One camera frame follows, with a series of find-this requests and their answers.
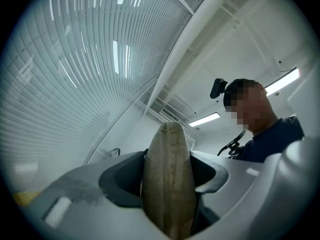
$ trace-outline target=man's neck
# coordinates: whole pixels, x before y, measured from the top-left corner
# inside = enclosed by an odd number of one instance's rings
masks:
[[[275,113],[272,113],[272,115],[268,118],[268,120],[263,124],[262,127],[255,130],[254,132],[252,132],[253,136],[256,136],[256,135],[262,133],[263,131],[265,131],[269,127],[273,126],[277,121],[278,121],[277,115]]]

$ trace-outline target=yellow object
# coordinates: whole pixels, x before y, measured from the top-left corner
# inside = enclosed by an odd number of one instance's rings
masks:
[[[40,192],[16,192],[13,199],[19,206],[27,206]]]

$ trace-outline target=ceiling pipe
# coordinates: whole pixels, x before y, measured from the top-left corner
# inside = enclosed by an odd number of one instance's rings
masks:
[[[199,35],[201,30],[205,27],[212,16],[217,12],[224,1],[223,0],[204,0],[194,15],[191,17],[177,42],[175,43],[171,53],[166,60],[164,67],[159,75],[159,78],[155,84],[153,92],[150,96],[144,114],[148,111],[152,103],[156,100],[160,94],[162,88],[172,75],[173,71],[177,67],[178,63],[186,53],[195,38]]]

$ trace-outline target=dark blue shirt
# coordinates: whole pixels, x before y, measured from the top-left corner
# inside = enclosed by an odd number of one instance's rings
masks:
[[[304,132],[296,116],[280,118],[245,144],[241,155],[235,159],[263,163],[268,156],[282,153],[290,143],[303,137]]]

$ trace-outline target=man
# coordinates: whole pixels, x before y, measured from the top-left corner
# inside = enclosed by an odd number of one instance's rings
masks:
[[[297,117],[278,118],[266,89],[254,80],[234,80],[225,90],[223,105],[237,118],[237,124],[253,134],[238,160],[263,163],[268,156],[282,153],[290,143],[304,137]]]

